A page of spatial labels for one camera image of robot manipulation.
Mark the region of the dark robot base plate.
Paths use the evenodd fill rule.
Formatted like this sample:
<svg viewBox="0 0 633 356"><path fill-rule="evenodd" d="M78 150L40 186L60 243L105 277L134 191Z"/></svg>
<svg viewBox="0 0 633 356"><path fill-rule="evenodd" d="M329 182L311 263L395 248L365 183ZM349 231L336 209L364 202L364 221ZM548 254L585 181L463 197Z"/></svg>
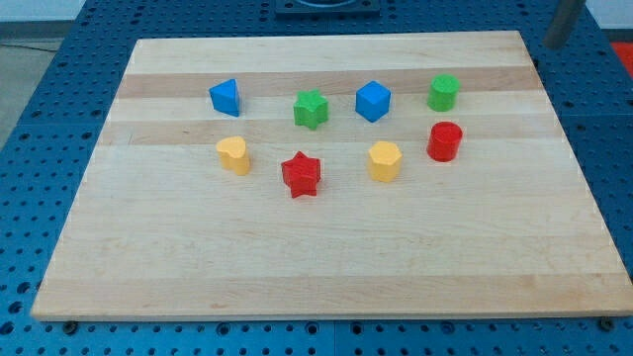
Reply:
<svg viewBox="0 0 633 356"><path fill-rule="evenodd" d="M277 17L379 15L379 0L274 0Z"/></svg>

